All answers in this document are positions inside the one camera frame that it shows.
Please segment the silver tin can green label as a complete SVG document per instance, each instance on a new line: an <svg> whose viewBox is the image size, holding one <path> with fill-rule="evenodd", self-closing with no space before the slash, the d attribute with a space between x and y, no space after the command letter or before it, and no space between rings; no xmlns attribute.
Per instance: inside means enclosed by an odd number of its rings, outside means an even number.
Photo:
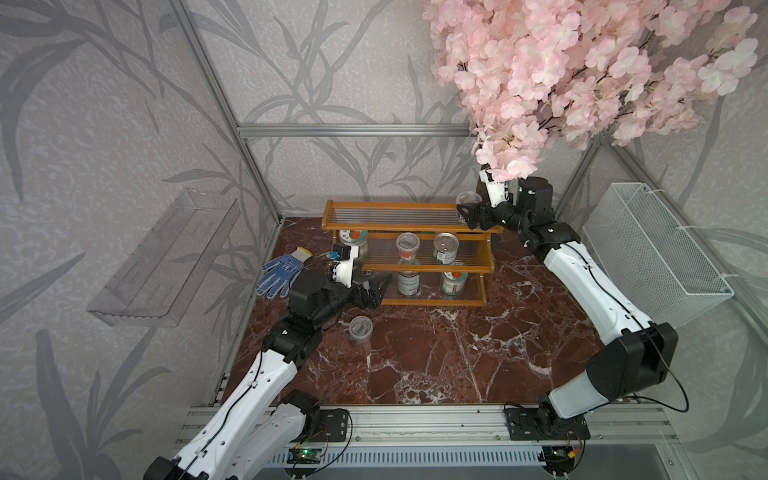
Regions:
<svg viewBox="0 0 768 480"><path fill-rule="evenodd" d="M460 241L453 233L439 233L433 239L433 258L441 265L456 261Z"/></svg>

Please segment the clear seed jar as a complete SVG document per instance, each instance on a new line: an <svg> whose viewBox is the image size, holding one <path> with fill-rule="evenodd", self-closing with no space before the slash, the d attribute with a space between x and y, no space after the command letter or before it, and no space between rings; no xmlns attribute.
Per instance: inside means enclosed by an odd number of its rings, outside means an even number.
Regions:
<svg viewBox="0 0 768 480"><path fill-rule="evenodd" d="M374 330L373 321L363 315L354 317L348 326L348 333L352 340L358 343L365 343L370 340Z"/></svg>
<svg viewBox="0 0 768 480"><path fill-rule="evenodd" d="M458 221L466 223L465 213L474 205L482 202L482 197L475 191L464 191L457 195L455 204L457 209Z"/></svg>

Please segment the aluminium horizontal back bar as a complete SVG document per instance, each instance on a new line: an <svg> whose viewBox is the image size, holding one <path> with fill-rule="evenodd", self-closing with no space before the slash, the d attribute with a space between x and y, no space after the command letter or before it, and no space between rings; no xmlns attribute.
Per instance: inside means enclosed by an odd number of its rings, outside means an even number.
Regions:
<svg viewBox="0 0 768 480"><path fill-rule="evenodd" d="M243 124L237 127L243 139L269 137L447 137L471 135L468 124Z"/></svg>

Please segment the tall can green white label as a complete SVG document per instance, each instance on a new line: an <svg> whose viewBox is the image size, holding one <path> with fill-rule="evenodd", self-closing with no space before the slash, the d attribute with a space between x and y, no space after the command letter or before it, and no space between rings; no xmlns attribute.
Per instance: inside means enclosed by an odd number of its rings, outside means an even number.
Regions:
<svg viewBox="0 0 768 480"><path fill-rule="evenodd" d="M400 266L414 267L420 264L416 258L403 259L398 261ZM397 275L397 288L400 295L413 297L420 290L420 272L418 270L402 270Z"/></svg>

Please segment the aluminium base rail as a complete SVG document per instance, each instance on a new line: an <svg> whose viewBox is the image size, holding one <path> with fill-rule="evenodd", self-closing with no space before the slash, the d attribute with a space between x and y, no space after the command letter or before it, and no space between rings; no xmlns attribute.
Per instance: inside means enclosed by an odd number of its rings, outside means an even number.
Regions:
<svg viewBox="0 0 768 480"><path fill-rule="evenodd" d="M347 405L353 446L512 445L503 407L479 405ZM562 439L536 439L533 430L520 445L678 444L680 439L662 407L625 403L585 415L590 437L572 434Z"/></svg>

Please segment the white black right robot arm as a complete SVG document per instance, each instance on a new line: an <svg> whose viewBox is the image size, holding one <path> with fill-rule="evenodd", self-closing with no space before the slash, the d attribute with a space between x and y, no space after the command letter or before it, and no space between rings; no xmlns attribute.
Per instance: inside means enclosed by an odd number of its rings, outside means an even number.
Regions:
<svg viewBox="0 0 768 480"><path fill-rule="evenodd" d="M502 227L516 233L568 289L603 344L582 373L544 395L536 409L541 429L560 426L627 395L641 395L675 375L671 363L677 331L637 308L601 270L576 231L556 219L553 188L546 179L523 179L516 193L487 170L480 172L479 182L485 189L480 202L457 206L468 227Z"/></svg>

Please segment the aluminium frame post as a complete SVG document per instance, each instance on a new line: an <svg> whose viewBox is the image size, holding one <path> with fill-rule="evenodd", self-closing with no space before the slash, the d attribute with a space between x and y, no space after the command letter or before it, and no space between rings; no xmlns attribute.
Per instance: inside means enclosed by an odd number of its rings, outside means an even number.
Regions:
<svg viewBox="0 0 768 480"><path fill-rule="evenodd" d="M239 153L246 170L255 182L262 198L265 200L268 211L271 216L280 223L283 220L283 217L270 194L269 188L261 175L256 160L249 147L246 145L245 140L240 136L238 122L216 75L214 65L206 52L202 38L197 31L191 10L187 7L186 3L181 0L170 0L168 4L170 15L184 37L184 40L191 51L193 60L203 77L204 83L222 116L225 131L233 141L235 149Z"/></svg>
<svg viewBox="0 0 768 480"><path fill-rule="evenodd" d="M555 217L563 217L569 207L577 204L576 196L601 147L603 136L599 135L589 140L587 148L582 152L579 163L569 178L563 194L555 207Z"/></svg>

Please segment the orange wooden three-tier shelf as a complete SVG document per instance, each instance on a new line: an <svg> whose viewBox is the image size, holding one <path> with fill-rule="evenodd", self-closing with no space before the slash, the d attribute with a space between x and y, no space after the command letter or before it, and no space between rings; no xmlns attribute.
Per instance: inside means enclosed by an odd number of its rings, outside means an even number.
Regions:
<svg viewBox="0 0 768 480"><path fill-rule="evenodd" d="M386 305L482 307L494 273L491 248L502 229L471 229L449 203L330 200L322 227L333 240L367 242L367 270L390 273Z"/></svg>

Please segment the pink blossom tree crown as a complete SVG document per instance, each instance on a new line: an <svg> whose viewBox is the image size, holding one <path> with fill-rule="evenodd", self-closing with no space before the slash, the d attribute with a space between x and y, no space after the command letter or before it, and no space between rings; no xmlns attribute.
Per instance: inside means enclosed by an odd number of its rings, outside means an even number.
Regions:
<svg viewBox="0 0 768 480"><path fill-rule="evenodd" d="M758 13L731 1L427 1L423 17L494 182L533 174L554 136L692 129L757 61Z"/></svg>

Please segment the green circuit board left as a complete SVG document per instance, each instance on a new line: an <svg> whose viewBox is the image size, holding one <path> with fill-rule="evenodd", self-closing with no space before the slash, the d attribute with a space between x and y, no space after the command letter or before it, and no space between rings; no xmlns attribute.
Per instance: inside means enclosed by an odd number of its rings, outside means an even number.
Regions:
<svg viewBox="0 0 768 480"><path fill-rule="evenodd" d="M322 448L296 447L288 450L286 463L289 465L319 465L324 458Z"/></svg>

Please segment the aluminium frame post right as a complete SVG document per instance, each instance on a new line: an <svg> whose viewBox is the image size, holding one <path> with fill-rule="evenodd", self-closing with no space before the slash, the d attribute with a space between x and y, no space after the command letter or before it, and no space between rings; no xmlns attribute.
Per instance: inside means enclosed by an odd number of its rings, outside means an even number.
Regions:
<svg viewBox="0 0 768 480"><path fill-rule="evenodd" d="M579 163L569 178L563 194L555 207L555 217L563 217L569 207L577 204L576 196L601 147L603 136L599 135L589 140L587 148L582 152Z"/></svg>

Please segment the aluminium frame post left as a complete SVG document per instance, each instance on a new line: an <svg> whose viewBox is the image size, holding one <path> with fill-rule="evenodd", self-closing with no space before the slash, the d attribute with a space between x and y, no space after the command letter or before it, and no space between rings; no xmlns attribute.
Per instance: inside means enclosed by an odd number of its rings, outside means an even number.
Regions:
<svg viewBox="0 0 768 480"><path fill-rule="evenodd" d="M249 147L246 145L245 140L240 136L238 122L216 75L214 65L206 52L202 38L197 31L191 10L187 7L186 3L181 0L170 0L168 4L170 15L184 37L184 40L191 51L193 60L203 77L204 83L222 116L225 131L233 141L235 149L239 153L246 170L255 182L262 198L265 200L268 211L271 216L280 223L283 220L283 217L270 194L269 188L261 175L256 160Z"/></svg>

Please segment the jar red green label bottom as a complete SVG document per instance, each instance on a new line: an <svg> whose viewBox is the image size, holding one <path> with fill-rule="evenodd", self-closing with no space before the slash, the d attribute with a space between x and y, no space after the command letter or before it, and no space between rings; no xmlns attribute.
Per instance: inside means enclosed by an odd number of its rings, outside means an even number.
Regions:
<svg viewBox="0 0 768 480"><path fill-rule="evenodd" d="M451 267L458 267L458 270L445 271L441 274L441 290L445 295L457 296L464 290L469 273L462 270L463 266L462 261L456 260Z"/></svg>

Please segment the clear seed jar middle shelf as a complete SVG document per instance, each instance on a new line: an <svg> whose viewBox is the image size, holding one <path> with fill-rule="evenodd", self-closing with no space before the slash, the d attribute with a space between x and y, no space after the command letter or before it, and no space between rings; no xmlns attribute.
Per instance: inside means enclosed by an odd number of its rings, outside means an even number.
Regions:
<svg viewBox="0 0 768 480"><path fill-rule="evenodd" d="M400 259L411 261L416 258L420 248L420 239L415 233L403 232L397 237L395 245Z"/></svg>

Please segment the blue white work glove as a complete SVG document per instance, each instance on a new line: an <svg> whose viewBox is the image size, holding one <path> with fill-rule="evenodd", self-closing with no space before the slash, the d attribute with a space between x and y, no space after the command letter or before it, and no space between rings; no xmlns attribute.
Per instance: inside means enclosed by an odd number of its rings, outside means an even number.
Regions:
<svg viewBox="0 0 768 480"><path fill-rule="evenodd" d="M269 261L262 267L264 275L256 285L256 294L269 300L286 298L305 262L312 256L310 250L297 247L293 252Z"/></svg>

